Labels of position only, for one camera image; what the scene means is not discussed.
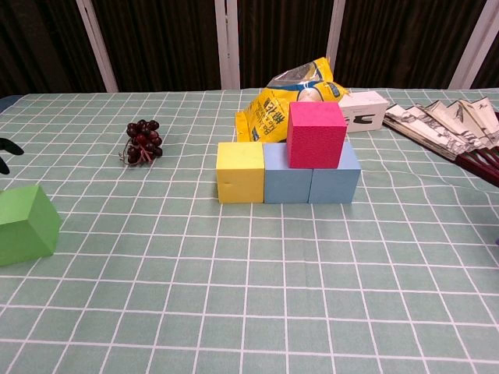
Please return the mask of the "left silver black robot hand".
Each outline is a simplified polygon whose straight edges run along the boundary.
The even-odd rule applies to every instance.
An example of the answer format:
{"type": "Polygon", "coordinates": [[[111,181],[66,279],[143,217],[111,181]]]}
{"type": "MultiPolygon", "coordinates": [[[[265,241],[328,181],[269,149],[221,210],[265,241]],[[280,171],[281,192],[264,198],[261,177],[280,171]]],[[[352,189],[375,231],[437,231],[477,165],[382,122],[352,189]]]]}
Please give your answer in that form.
{"type": "MultiPolygon", "coordinates": [[[[20,155],[24,154],[24,150],[19,145],[17,145],[16,143],[11,141],[10,139],[6,139],[6,138],[0,139],[0,151],[5,151],[9,154],[16,155],[16,156],[20,156],[20,155]]],[[[8,175],[10,173],[10,169],[9,169],[7,163],[4,162],[4,160],[1,157],[0,157],[0,173],[2,175],[8,175]]]]}

